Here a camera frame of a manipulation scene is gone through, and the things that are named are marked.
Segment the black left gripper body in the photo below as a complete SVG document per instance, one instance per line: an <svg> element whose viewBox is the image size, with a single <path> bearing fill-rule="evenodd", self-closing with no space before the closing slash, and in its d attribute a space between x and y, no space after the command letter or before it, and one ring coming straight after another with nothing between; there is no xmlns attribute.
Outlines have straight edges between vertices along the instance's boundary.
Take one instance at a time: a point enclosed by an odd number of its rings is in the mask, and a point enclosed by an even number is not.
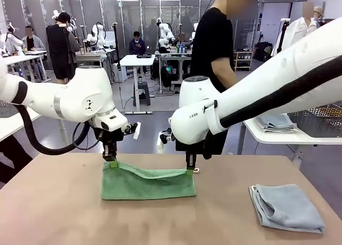
<svg viewBox="0 0 342 245"><path fill-rule="evenodd" d="M114 131L102 131L99 140L103 143L104 147L108 146L111 149L117 149L116 133Z"/></svg>

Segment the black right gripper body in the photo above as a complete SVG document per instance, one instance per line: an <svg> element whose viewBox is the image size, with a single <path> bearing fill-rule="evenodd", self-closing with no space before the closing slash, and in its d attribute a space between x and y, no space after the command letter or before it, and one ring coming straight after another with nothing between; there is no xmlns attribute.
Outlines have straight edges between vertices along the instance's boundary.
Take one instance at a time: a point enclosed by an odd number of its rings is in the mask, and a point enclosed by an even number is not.
<svg viewBox="0 0 342 245"><path fill-rule="evenodd" d="M198 144L187 145L181 142L176 142L175 149L178 152L198 153L199 146Z"/></svg>

